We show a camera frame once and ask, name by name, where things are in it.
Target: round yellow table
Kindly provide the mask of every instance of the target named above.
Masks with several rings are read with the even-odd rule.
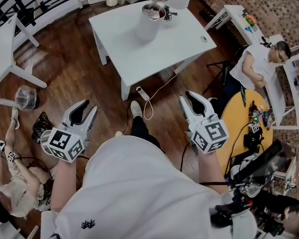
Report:
[[[216,155],[220,163],[220,167],[223,174],[225,174],[227,162],[234,141],[236,140],[243,126],[246,125],[248,122],[250,122],[248,113],[252,101],[255,101],[255,105],[259,110],[261,109],[261,106],[263,106],[264,111],[267,111],[269,109],[265,100],[260,94],[258,94],[256,91],[253,90],[246,90],[246,107],[244,107],[243,99],[241,93],[239,92],[236,95],[234,95],[233,98],[229,101],[221,117],[222,120],[225,121],[229,133],[229,139],[227,140],[225,146],[216,151]],[[267,130],[264,127],[263,121],[260,122],[260,125],[261,128],[263,129],[263,137],[265,138],[262,141],[262,145],[264,149],[267,149],[273,143],[273,135],[274,135],[273,129],[271,127],[270,130]],[[239,138],[235,143],[232,157],[244,153],[245,151],[248,150],[244,146],[244,135],[248,134],[248,130],[249,130],[248,126],[246,126],[241,132]]]

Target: person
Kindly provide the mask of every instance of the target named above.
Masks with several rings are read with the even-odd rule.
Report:
[[[289,46],[280,41],[271,49],[261,44],[252,44],[244,50],[236,66],[228,73],[218,103],[213,101],[216,113],[221,117],[231,98],[241,91],[263,88],[273,76],[276,64],[285,63],[291,57]]]
[[[41,238],[232,238],[230,226],[215,228],[210,218],[215,205],[224,204],[221,194],[228,187],[208,188],[177,170],[149,134],[136,101],[131,111],[131,135],[99,147],[78,192],[76,161],[59,160]],[[215,153],[199,153],[198,162],[201,182],[224,182]]]
[[[259,208],[267,207],[273,213],[279,214],[278,217],[283,221],[289,218],[290,213],[296,213],[299,218],[299,200],[283,196],[273,195],[267,191],[260,191],[259,194],[254,197],[253,203]]]
[[[15,157],[20,157],[18,151],[14,149],[15,130],[19,127],[18,110],[12,108],[11,122],[5,136],[4,153],[6,157],[11,151],[16,153]],[[7,222],[10,215],[24,217],[35,208],[49,209],[47,202],[43,200],[45,186],[50,182],[50,174],[39,167],[28,169],[21,159],[16,159],[14,162],[8,162],[11,181],[4,184],[3,162],[4,159],[0,155],[0,222]]]

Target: power strip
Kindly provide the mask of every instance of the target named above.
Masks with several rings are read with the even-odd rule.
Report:
[[[136,88],[136,91],[140,94],[140,96],[141,96],[145,101],[150,100],[149,95],[146,94],[146,92],[145,92],[140,86],[138,86],[138,87]]]

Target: wooden floor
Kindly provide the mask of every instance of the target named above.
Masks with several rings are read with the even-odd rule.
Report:
[[[58,125],[64,111],[72,104],[89,99],[91,104],[97,105],[98,115],[90,131],[91,143],[86,152],[87,156],[91,157],[103,142],[112,138],[116,131],[125,128],[126,111],[132,99],[144,105],[143,99],[135,93],[136,86],[131,88],[130,99],[123,102],[121,80],[115,67],[110,61],[106,66],[101,64],[88,18],[108,9],[104,4],[97,4],[93,8],[85,7],[78,10],[36,34],[35,38],[40,43],[39,48],[27,42],[14,53],[19,66],[25,68],[33,64],[34,75],[48,84],[44,90],[36,88],[41,100],[39,108],[19,113],[21,127],[16,132],[16,149],[23,156],[38,157],[50,168],[57,162],[53,157],[45,155],[40,145],[31,139],[32,126],[42,111],[47,113],[54,125]],[[191,0],[189,9],[202,25],[206,24],[198,15],[201,5],[197,0]],[[219,72],[218,69],[209,71],[205,65],[228,59],[236,51],[235,45],[228,40],[228,36],[222,34],[222,31],[212,30],[210,34],[217,48],[205,53],[189,65],[155,96],[152,100],[153,119],[146,122],[150,133],[159,140],[167,157],[176,167],[180,166],[183,149],[188,143],[184,133],[188,124],[179,108],[178,96],[185,90],[202,93]],[[139,85],[151,96],[169,78],[169,74],[163,71],[141,81]],[[8,75],[0,83],[0,97],[14,99],[16,90],[23,84],[34,87],[15,75]],[[215,91],[207,93],[206,97],[218,95],[220,89],[220,84],[216,84]],[[8,129],[10,113],[11,108],[0,106],[0,139],[4,139]],[[150,109],[146,110],[146,113],[149,117]],[[79,159],[77,162],[80,180],[84,174],[85,164],[86,160]],[[191,149],[185,156],[183,171],[197,181],[198,164]],[[7,170],[5,179],[9,179]],[[27,220],[14,219],[14,222],[27,236],[35,225],[40,225],[40,212],[31,211]]]

